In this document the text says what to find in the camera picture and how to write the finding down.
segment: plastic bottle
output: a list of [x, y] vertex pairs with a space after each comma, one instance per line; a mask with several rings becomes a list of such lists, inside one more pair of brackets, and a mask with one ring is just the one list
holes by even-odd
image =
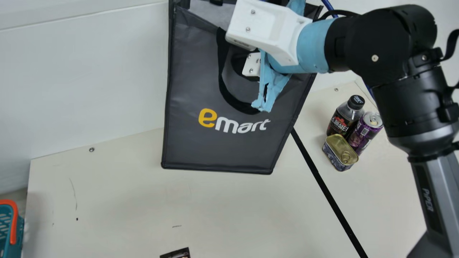
[[363, 116], [365, 99], [352, 95], [347, 102], [342, 103], [333, 114], [327, 128], [327, 136], [341, 134], [347, 138], [353, 131], [357, 121]]

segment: basket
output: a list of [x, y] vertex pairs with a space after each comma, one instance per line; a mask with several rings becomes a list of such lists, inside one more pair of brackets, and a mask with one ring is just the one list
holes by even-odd
[[0, 258], [20, 258], [24, 219], [14, 201], [0, 200]]

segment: canned food tin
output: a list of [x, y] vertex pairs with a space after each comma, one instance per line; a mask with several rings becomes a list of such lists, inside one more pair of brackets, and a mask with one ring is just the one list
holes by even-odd
[[325, 139], [322, 150], [338, 171], [348, 170], [358, 161], [358, 155], [342, 135], [330, 135]]

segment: emart logo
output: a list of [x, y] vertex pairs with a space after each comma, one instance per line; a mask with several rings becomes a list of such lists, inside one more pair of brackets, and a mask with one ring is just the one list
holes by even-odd
[[212, 128], [215, 126], [215, 130], [220, 131], [220, 128], [222, 127], [222, 124], [224, 123], [223, 127], [223, 132], [228, 133], [228, 130], [232, 126], [232, 133], [240, 133], [240, 134], [245, 134], [246, 132], [255, 132], [257, 130], [257, 127], [260, 131], [266, 130], [266, 123], [269, 123], [270, 120], [266, 119], [261, 122], [256, 122], [256, 123], [241, 123], [239, 125], [238, 122], [227, 119], [225, 117], [218, 117], [217, 113], [209, 108], [203, 108], [201, 112], [199, 113], [199, 118], [198, 121], [199, 123], [208, 128]]

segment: can lid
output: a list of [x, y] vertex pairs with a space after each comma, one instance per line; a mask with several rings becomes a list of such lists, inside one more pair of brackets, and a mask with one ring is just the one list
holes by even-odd
[[352, 95], [347, 101], [347, 105], [353, 110], [360, 110], [365, 105], [365, 99], [359, 95]]
[[372, 128], [380, 128], [383, 126], [381, 116], [374, 112], [365, 112], [363, 116], [365, 124]]
[[325, 139], [333, 154], [346, 166], [358, 161], [358, 155], [340, 134], [330, 135]]

